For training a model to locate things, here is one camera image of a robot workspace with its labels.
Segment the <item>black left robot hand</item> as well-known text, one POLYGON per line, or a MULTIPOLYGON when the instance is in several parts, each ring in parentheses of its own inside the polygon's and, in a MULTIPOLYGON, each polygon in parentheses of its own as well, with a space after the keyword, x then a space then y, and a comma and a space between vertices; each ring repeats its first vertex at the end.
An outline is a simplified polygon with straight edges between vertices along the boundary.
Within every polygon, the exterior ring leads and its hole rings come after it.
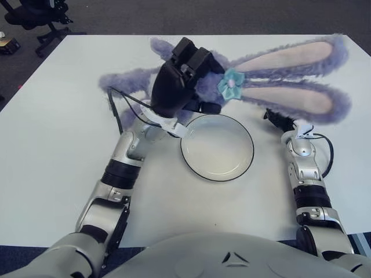
POLYGON ((150 46, 165 61, 157 73, 151 92, 151 108, 156 114, 173 118, 181 110, 211 115, 220 113, 220 104, 203 100, 196 90, 198 81, 207 74, 225 73, 211 51, 197 48, 186 37, 176 46, 152 38, 150 46))

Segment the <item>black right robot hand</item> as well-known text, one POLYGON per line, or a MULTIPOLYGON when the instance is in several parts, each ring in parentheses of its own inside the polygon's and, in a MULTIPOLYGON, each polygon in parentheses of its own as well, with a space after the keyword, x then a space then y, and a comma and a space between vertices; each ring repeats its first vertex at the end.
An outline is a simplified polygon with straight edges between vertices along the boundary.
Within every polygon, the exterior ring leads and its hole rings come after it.
POLYGON ((294 120, 290 117, 282 116, 280 113, 266 109, 263 119, 269 120, 275 127, 282 130, 284 133, 294 130, 294 120))

